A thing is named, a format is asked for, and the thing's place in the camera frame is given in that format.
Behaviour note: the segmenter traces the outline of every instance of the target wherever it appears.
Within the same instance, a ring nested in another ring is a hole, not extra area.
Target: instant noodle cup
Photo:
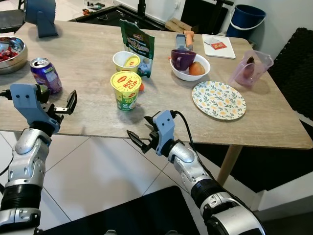
[[[128,52],[120,51],[113,56],[116,71],[132,71],[137,72],[140,64],[138,55]]]
[[[120,110],[129,111],[136,107],[136,100],[141,85],[141,77],[132,71],[121,71],[111,77],[117,106]]]

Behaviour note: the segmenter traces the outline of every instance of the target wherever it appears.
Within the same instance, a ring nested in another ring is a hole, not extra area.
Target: white cutting board
[[[209,42],[212,37],[220,40],[227,47],[223,49],[219,49],[219,50],[214,50],[213,47],[211,47],[210,45],[204,42],[204,41]],[[207,56],[215,56],[215,57],[228,58],[228,59],[236,58],[233,47],[228,37],[203,34],[202,39],[203,39],[203,45],[204,45],[204,52]]]

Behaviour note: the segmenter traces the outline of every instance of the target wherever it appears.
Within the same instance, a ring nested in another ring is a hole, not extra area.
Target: soda can
[[[38,57],[30,62],[30,70],[39,85],[45,85],[50,94],[62,90],[62,83],[53,64],[46,58]]]

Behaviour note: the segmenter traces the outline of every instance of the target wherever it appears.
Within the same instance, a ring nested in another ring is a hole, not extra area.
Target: plastic jug
[[[274,61],[270,55],[257,50],[249,50],[231,75],[229,83],[235,80],[240,85],[251,88],[273,64]]]

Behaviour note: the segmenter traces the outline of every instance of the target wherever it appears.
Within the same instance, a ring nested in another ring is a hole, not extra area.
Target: plate
[[[221,120],[234,120],[246,112],[242,95],[222,82],[201,82],[192,91],[195,105],[204,113]]]

